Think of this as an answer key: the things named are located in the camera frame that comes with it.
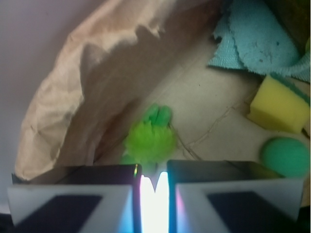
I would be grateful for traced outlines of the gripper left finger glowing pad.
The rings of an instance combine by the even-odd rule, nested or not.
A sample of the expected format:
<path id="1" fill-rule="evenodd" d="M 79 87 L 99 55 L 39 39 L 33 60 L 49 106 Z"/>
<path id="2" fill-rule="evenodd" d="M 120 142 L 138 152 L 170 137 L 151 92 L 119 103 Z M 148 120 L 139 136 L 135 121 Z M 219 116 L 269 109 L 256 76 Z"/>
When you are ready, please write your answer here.
<path id="1" fill-rule="evenodd" d="M 64 166 L 7 190 L 14 233 L 139 233 L 141 166 Z"/>

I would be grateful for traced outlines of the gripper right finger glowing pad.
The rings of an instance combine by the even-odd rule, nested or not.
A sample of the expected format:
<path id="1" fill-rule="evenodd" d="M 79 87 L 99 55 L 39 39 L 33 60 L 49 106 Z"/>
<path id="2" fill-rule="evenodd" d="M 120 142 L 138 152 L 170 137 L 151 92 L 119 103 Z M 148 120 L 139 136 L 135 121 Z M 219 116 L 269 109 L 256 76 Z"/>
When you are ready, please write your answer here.
<path id="1" fill-rule="evenodd" d="M 167 162 L 169 232 L 301 233 L 301 178 L 251 161 Z"/>

